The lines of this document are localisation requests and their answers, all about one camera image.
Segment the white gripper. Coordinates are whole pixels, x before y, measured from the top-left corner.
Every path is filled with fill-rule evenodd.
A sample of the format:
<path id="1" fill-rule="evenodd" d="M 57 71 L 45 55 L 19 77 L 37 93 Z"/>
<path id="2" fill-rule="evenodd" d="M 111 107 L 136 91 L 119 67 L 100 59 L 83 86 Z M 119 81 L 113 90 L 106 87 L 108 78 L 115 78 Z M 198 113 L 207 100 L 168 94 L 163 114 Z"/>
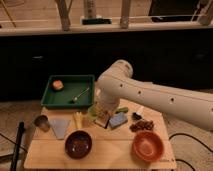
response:
<path id="1" fill-rule="evenodd" d="M 107 110 L 99 103 L 96 104 L 95 108 L 96 108 L 96 113 L 97 113 L 96 119 L 102 119 L 102 120 L 108 119 L 109 120 L 110 117 L 114 115 L 113 110 Z"/>

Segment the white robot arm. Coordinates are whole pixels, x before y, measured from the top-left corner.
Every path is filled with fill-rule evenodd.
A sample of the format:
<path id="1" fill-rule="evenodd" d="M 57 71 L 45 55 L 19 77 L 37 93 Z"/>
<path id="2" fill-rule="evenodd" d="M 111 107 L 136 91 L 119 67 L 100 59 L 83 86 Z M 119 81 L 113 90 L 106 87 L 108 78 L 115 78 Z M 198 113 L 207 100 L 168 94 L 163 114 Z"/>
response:
<path id="1" fill-rule="evenodd" d="M 99 76 L 99 102 L 106 110 L 126 99 L 213 132 L 213 94 L 141 82 L 132 75 L 131 64 L 117 60 Z"/>

